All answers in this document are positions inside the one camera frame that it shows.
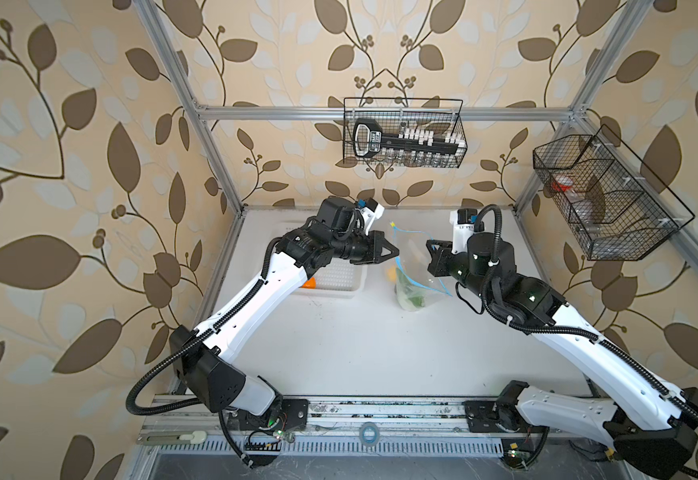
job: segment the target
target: metal grate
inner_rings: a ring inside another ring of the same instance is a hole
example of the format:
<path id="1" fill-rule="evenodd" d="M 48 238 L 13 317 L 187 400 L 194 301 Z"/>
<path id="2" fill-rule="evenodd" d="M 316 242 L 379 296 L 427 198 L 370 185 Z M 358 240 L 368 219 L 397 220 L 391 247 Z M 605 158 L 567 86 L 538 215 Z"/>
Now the metal grate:
<path id="1" fill-rule="evenodd" d="M 245 437 L 235 436 L 243 442 Z M 297 436 L 294 443 L 282 442 L 281 455 L 288 456 L 414 456 L 414 457 L 501 457 L 503 446 L 500 438 L 398 438 L 381 437 L 372 447 L 364 446 L 356 436 Z M 229 454 L 234 452 L 222 436 L 209 436 L 200 445 L 160 446 L 161 453 L 185 453 L 193 455 Z"/>
<path id="2" fill-rule="evenodd" d="M 610 150 L 610 138 L 617 137 L 600 129 L 554 140 L 534 149 L 533 167 L 589 260 L 640 260 L 695 216 L 646 164 L 632 175 Z M 618 145 L 628 148 L 620 139 Z M 651 186 L 686 212 L 667 212 Z"/>
<path id="3" fill-rule="evenodd" d="M 344 158 L 368 165 L 458 168 L 469 147 L 462 104 L 440 98 L 344 98 Z"/>

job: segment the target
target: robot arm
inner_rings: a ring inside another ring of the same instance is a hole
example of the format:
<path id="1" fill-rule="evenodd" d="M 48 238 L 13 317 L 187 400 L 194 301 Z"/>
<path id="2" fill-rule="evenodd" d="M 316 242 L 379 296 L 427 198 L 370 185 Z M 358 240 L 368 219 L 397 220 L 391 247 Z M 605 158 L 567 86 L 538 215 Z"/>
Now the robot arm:
<path id="1" fill-rule="evenodd" d="M 272 240 L 264 268 L 223 308 L 193 331 L 173 331 L 171 357 L 178 377 L 199 401 L 211 412 L 246 410 L 263 424 L 279 415 L 281 395 L 265 380 L 240 372 L 234 362 L 282 300 L 333 258 L 379 264 L 399 254 L 382 231 L 370 230 L 382 214 L 383 206 L 372 198 L 355 204 L 326 199 L 303 226 Z"/>
<path id="2" fill-rule="evenodd" d="M 491 233 L 481 222 L 488 210 L 496 216 Z M 429 272 L 453 276 L 481 297 L 491 316 L 553 348 L 610 395 L 577 398 L 514 380 L 496 401 L 497 423 L 516 430 L 524 422 L 593 439 L 655 478 L 670 478 L 681 468 L 691 473 L 683 465 L 698 441 L 698 389 L 680 389 L 645 369 L 548 284 L 518 274 L 514 248 L 500 238 L 497 206 L 453 211 L 450 221 L 453 242 L 427 242 Z"/>

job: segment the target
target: white table surface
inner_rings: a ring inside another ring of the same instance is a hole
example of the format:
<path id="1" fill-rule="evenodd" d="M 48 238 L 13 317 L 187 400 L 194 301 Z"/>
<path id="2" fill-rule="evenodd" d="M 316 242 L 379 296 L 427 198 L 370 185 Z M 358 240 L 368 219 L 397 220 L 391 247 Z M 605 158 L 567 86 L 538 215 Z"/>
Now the white table surface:
<path id="1" fill-rule="evenodd" d="M 248 212 L 216 310 L 260 270 L 277 225 L 304 222 L 312 214 Z M 391 239 L 394 221 L 451 240 L 448 217 L 447 210 L 387 210 L 373 227 Z M 492 231 L 491 214 L 486 229 Z M 503 211 L 503 239 L 514 245 L 518 271 L 538 276 L 509 210 Z M 234 365 L 285 395 L 497 396 L 513 379 L 557 393 L 589 394 L 583 374 L 568 360 L 487 314 L 475 315 L 455 296 L 417 312 L 402 310 L 385 274 L 389 265 L 368 266 L 364 289 L 353 299 L 288 296 Z M 444 281 L 455 295 L 455 281 Z M 478 306 L 476 296 L 462 294 Z"/>

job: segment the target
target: wallpaper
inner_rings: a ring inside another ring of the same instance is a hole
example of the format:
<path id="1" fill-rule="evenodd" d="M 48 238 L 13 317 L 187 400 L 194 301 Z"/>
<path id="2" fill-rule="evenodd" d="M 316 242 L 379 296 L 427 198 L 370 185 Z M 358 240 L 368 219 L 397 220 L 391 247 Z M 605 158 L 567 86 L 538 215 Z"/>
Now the wallpaper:
<path id="1" fill-rule="evenodd" d="M 654 3 L 589 113 L 698 216 L 698 2 Z M 639 262 L 584 261 L 549 195 L 539 192 L 523 219 L 555 289 L 648 368 L 698 387 L 698 275 L 668 243 Z M 688 228 L 698 236 L 698 218 Z"/>
<path id="2" fill-rule="evenodd" d="M 210 127 L 240 198 L 257 206 L 317 206 L 330 195 L 400 207 L 510 205 L 532 174 L 532 149 L 553 133 L 549 122 L 465 122 L 468 150 L 455 169 L 343 158 L 336 123 L 220 120 Z"/>
<path id="3" fill-rule="evenodd" d="M 219 106 L 439 96 L 565 107 L 624 4 L 156 1 L 194 95 Z"/>
<path id="4" fill-rule="evenodd" d="M 698 2 L 651 9 L 589 113 L 620 132 L 698 216 Z M 688 228 L 698 236 L 698 218 Z"/>
<path id="5" fill-rule="evenodd" d="M 123 2 L 0 2 L 0 478 L 114 478 L 194 321 L 231 214 L 162 72 Z"/>

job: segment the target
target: black wire basket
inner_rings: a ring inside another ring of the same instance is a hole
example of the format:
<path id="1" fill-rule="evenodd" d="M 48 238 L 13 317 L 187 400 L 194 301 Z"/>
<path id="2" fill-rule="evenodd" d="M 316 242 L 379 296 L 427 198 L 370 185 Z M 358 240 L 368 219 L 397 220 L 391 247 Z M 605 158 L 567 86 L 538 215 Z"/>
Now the black wire basket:
<path id="1" fill-rule="evenodd" d="M 469 148 L 461 106 L 444 98 L 344 98 L 344 158 L 458 168 Z"/>
<path id="2" fill-rule="evenodd" d="M 639 160 L 639 173 L 621 163 L 617 147 Z M 568 135 L 537 147 L 533 168 L 588 260 L 641 260 L 695 218 L 607 125 L 595 135 Z"/>

